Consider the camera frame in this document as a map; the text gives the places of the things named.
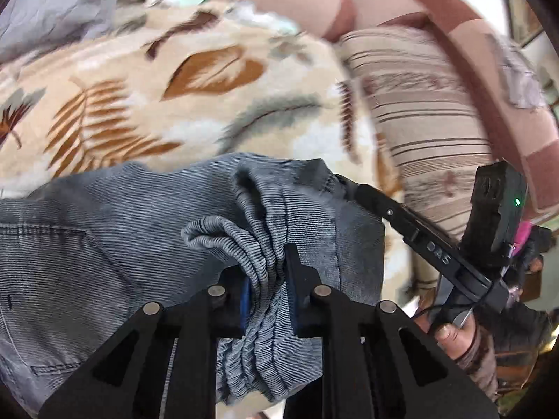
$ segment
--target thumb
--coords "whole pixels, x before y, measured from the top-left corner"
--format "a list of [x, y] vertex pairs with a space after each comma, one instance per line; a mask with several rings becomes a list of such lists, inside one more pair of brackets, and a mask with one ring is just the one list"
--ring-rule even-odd
[[450, 323], [443, 324], [437, 329], [435, 339], [451, 359], [458, 359], [472, 344], [472, 337], [468, 332]]

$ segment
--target brown sleeve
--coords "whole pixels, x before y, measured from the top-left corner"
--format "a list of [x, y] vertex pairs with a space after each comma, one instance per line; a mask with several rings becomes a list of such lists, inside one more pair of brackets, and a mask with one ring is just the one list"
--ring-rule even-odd
[[470, 349], [456, 363], [491, 400], [497, 399], [497, 359], [493, 336], [485, 328], [477, 326]]

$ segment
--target leaf print blanket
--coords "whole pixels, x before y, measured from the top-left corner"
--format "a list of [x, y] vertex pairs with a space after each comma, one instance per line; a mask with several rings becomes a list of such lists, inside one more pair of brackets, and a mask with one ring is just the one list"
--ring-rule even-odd
[[[228, 6], [151, 8], [132, 32], [3, 65], [1, 197], [128, 160], [171, 171], [245, 151], [322, 158], [402, 199], [386, 144], [332, 46], [240, 25], [223, 17]], [[383, 297], [398, 299], [410, 271], [387, 226]]]

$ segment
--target metal screw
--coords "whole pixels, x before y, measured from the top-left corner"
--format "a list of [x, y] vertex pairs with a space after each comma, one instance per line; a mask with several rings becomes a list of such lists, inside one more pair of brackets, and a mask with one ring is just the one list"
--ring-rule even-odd
[[221, 285], [212, 285], [208, 288], [208, 294], [214, 298], [219, 298], [219, 296], [223, 296], [225, 294], [225, 288]]
[[396, 304], [394, 304], [392, 301], [381, 301], [380, 307], [381, 310], [385, 313], [396, 312]]
[[332, 289], [328, 285], [317, 285], [315, 287], [315, 293], [318, 296], [329, 296], [331, 292]]
[[159, 309], [161, 309], [161, 307], [157, 302], [148, 302], [146, 305], [144, 305], [144, 313], [146, 315], [155, 315], [157, 312], [159, 312]]

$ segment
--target jeans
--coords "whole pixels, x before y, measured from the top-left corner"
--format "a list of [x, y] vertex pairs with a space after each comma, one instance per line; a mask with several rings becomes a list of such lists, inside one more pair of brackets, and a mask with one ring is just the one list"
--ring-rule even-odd
[[321, 376], [293, 335], [283, 246], [351, 299], [379, 300], [381, 219], [346, 201], [322, 160], [231, 154], [171, 173], [128, 163], [0, 200], [0, 374], [31, 414], [146, 302], [186, 302], [239, 264], [247, 335], [222, 339], [217, 400], [270, 400]]

